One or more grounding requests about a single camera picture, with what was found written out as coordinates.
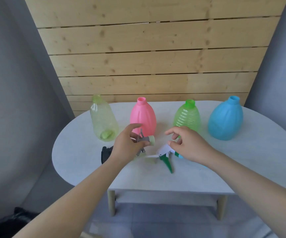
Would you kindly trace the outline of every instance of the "black object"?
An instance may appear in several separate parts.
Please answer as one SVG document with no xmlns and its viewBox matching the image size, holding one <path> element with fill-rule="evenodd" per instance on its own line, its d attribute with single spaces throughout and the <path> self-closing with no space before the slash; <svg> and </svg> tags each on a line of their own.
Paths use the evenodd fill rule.
<svg viewBox="0 0 286 238">
<path fill-rule="evenodd" d="M 11 238 L 33 220 L 39 213 L 20 207 L 14 208 L 14 214 L 0 219 L 0 238 Z"/>
<path fill-rule="evenodd" d="M 101 151 L 101 164 L 106 162 L 111 155 L 113 146 L 111 148 L 103 147 Z"/>
</svg>

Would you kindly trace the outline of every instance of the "floor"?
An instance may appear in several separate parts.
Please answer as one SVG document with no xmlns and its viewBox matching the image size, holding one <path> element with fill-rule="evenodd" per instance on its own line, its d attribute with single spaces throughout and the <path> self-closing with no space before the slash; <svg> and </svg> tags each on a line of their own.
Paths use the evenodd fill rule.
<svg viewBox="0 0 286 238">
<path fill-rule="evenodd" d="M 22 206 L 41 212 L 71 188 L 72 186 L 56 173 L 50 162 Z M 263 224 L 238 196 L 230 196 L 222 221 L 216 219 L 215 211 L 211 207 L 117 202 L 116 215 L 111 217 L 107 204 L 105 195 L 84 231 L 100 234 L 104 238 L 249 238 L 253 237 Z"/>
</svg>

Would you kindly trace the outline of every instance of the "forearm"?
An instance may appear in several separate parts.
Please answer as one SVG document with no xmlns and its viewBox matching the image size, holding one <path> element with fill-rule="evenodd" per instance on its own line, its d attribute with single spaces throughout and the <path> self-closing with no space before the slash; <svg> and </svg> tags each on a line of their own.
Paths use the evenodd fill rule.
<svg viewBox="0 0 286 238">
<path fill-rule="evenodd" d="M 110 157 L 14 237 L 79 237 L 99 200 L 124 166 L 118 159 Z"/>
<path fill-rule="evenodd" d="M 279 236 L 286 237 L 286 189 L 217 153 L 207 166 L 216 172 Z"/>
</svg>

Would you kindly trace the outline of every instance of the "blue spray bottle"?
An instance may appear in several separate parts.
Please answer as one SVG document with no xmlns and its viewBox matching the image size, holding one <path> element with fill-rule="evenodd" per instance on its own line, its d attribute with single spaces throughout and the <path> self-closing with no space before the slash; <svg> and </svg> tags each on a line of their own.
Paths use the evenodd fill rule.
<svg viewBox="0 0 286 238">
<path fill-rule="evenodd" d="M 231 140 L 240 130 L 243 123 L 243 111 L 240 98 L 230 96 L 219 104 L 208 121 L 208 131 L 211 136 L 220 140 Z"/>
</svg>

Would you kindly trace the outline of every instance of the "bottle opening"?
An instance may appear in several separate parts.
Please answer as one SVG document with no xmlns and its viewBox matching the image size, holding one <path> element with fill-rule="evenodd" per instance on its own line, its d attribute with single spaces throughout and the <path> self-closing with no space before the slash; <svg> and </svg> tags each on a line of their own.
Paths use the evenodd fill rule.
<svg viewBox="0 0 286 238">
<path fill-rule="evenodd" d="M 145 103 L 146 103 L 146 98 L 144 98 L 144 97 L 138 98 L 138 104 L 145 104 Z"/>
<path fill-rule="evenodd" d="M 100 95 L 93 95 L 92 96 L 92 102 L 93 103 L 101 103 L 102 102 L 102 97 Z"/>
<path fill-rule="evenodd" d="M 195 100 L 192 100 L 192 99 L 186 100 L 185 106 L 188 107 L 188 108 L 194 107 L 195 106 Z"/>
<path fill-rule="evenodd" d="M 230 104 L 238 104 L 240 102 L 240 98 L 238 96 L 230 96 L 228 98 L 228 103 Z"/>
</svg>

